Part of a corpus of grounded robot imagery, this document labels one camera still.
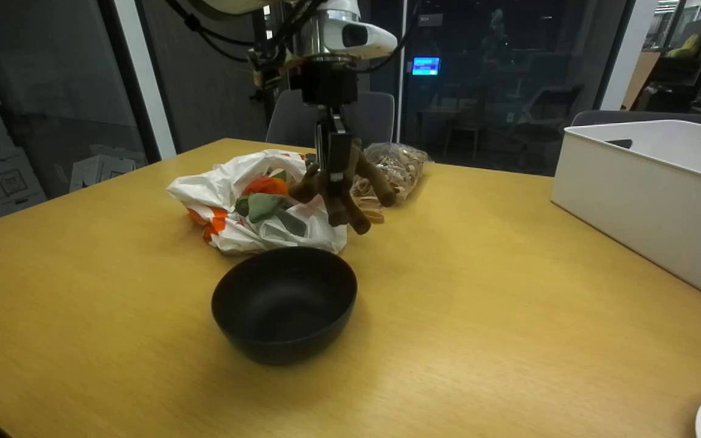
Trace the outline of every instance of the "white plastic bag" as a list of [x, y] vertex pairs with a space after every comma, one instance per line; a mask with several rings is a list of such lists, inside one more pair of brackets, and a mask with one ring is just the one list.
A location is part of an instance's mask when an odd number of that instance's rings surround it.
[[305, 175], [305, 160], [293, 150], [261, 150], [237, 155], [210, 172], [186, 175], [168, 184], [204, 226], [204, 239], [221, 253], [255, 253], [283, 245], [311, 245], [341, 253], [348, 243], [347, 226], [332, 226], [322, 198], [310, 204], [293, 204], [286, 212], [305, 222], [305, 234], [293, 234], [277, 216], [254, 225], [249, 216], [233, 212], [243, 187], [269, 171], [286, 171], [287, 184], [298, 184]]

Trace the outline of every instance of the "orange object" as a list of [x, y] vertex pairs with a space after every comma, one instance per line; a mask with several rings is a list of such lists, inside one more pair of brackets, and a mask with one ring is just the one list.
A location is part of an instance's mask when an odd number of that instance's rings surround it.
[[207, 234], [221, 234], [226, 229], [226, 209], [213, 209], [213, 222], [207, 225]]
[[221, 234], [226, 229], [226, 209], [213, 209], [213, 220], [198, 214], [196, 209], [187, 209], [187, 216], [193, 225], [202, 229], [202, 239], [210, 242], [214, 234]]
[[277, 181], [277, 178], [254, 178], [247, 187], [243, 195], [254, 195], [254, 193], [266, 193], [266, 195], [287, 195], [287, 183]]

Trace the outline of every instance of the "black bowl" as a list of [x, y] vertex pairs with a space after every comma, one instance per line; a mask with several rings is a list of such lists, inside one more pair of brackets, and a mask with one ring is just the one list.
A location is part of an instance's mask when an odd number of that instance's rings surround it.
[[213, 313], [249, 357], [271, 364], [323, 350], [355, 301], [350, 266], [316, 248], [277, 248], [232, 268], [218, 284]]

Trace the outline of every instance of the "plastic bag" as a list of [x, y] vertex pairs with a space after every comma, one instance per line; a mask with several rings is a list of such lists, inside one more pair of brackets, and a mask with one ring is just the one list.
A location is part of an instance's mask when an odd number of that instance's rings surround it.
[[287, 201], [283, 212], [254, 222], [241, 214], [238, 204], [247, 200], [247, 187], [255, 178], [281, 172], [286, 184], [298, 184], [308, 172], [300, 154], [261, 150], [237, 155], [210, 172], [186, 175], [168, 184], [187, 209], [191, 216], [204, 226], [204, 239], [221, 253], [255, 253], [283, 245], [311, 245], [341, 253], [348, 243], [347, 226], [332, 226], [322, 198], [310, 204]]
[[428, 160], [427, 150], [404, 144], [370, 144], [365, 155], [398, 191], [398, 201], [404, 201], [415, 193]]

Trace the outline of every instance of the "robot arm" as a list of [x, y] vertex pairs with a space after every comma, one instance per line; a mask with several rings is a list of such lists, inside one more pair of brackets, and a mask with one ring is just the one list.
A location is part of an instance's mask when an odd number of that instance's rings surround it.
[[[204, 6], [241, 14], [271, 0], [202, 0]], [[316, 171], [293, 193], [295, 200], [322, 195], [332, 225], [350, 225], [358, 234], [370, 229], [365, 214], [350, 200], [353, 175], [372, 183], [383, 204], [392, 204], [398, 193], [379, 171], [361, 154], [361, 142], [347, 130], [341, 107], [355, 103], [353, 60], [392, 57], [398, 37], [361, 21], [358, 0], [289, 0], [295, 17], [276, 38], [255, 46], [254, 71], [281, 71], [286, 65], [286, 42], [295, 38], [295, 58], [303, 71], [303, 98], [316, 107]]]
[[[224, 14], [247, 14], [274, 6], [276, 0], [202, 0]], [[295, 57], [344, 53], [350, 58], [383, 58], [398, 48], [398, 37], [375, 25], [361, 21], [358, 0], [310, 0], [316, 3], [316, 17], [300, 31], [300, 51]]]

